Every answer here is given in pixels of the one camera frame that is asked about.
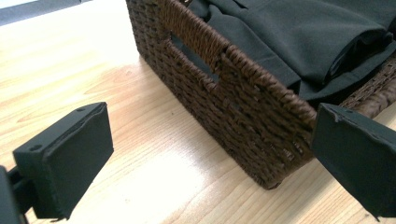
black fabric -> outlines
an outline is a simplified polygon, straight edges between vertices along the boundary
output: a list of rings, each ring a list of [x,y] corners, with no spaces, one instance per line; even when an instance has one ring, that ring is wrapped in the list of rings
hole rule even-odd
[[[396,50],[396,1],[194,0],[190,9],[308,101],[359,82]]]
[[[320,105],[311,149],[375,217],[396,217],[396,132],[336,105]]]

dark green fabric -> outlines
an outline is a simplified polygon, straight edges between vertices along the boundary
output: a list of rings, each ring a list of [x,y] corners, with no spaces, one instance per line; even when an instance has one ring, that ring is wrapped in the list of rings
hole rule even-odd
[[[396,50],[396,1],[194,0],[190,9],[308,101],[359,82]]]

wicker basket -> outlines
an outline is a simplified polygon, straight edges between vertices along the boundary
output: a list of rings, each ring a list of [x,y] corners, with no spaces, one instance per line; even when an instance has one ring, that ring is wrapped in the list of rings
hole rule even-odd
[[[260,185],[272,189],[313,159],[316,110],[287,90],[177,0],[127,0],[140,54],[178,100]],[[171,41],[175,35],[213,73],[203,73]],[[342,106],[373,118],[396,100],[396,58]]]

light wood surface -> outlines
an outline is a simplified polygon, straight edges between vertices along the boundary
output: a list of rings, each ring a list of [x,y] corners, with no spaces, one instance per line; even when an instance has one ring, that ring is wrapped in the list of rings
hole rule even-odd
[[[317,161],[278,189],[255,184],[139,56],[122,0],[0,27],[0,76],[8,170],[13,149],[71,110],[108,104],[114,154],[68,223],[376,223]],[[396,129],[396,105],[377,120]]]

